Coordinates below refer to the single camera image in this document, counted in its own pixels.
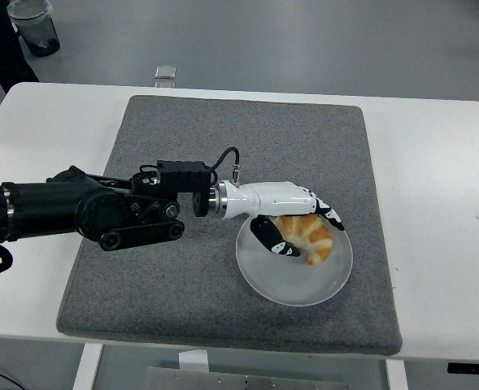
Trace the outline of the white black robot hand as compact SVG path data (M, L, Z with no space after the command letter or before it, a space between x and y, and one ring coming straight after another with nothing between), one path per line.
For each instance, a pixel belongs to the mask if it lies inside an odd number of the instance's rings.
M307 264L324 262L333 250L329 226L343 231L336 211L310 189L292 182L216 186L216 213L223 219L251 217L250 231L269 252L307 255Z

